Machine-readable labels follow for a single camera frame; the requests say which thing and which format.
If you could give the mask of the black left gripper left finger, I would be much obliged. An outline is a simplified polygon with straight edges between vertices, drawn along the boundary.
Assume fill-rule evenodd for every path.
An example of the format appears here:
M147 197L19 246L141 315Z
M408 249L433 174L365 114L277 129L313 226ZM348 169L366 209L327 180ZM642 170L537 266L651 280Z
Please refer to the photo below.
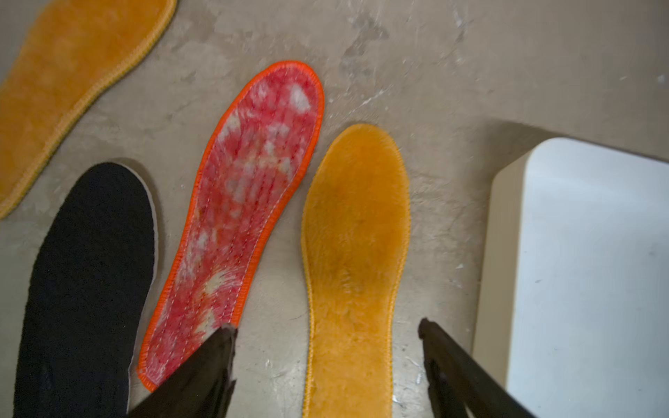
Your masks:
M238 330L217 329L129 417L224 417L236 381L233 359Z

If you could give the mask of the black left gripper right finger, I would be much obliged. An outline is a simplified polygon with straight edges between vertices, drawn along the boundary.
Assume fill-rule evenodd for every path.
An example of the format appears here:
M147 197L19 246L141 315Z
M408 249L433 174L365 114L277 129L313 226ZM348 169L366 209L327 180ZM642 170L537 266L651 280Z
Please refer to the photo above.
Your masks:
M435 417L531 417L437 323L420 321L424 367Z

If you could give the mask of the black insole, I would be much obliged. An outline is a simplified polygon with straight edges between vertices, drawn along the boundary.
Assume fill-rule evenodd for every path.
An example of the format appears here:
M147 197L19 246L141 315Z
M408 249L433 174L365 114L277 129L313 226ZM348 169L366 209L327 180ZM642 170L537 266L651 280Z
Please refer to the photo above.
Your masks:
M153 198L137 172L106 162L77 180L31 272L14 416L126 414L157 244Z

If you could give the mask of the red white patterned insole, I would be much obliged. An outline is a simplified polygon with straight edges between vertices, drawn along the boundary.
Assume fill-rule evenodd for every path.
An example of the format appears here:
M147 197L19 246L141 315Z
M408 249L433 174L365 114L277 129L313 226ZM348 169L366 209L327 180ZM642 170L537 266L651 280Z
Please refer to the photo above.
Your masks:
M142 341L137 374L146 389L219 327L240 324L265 245L308 170L324 107L315 71L282 61L254 76L221 117Z

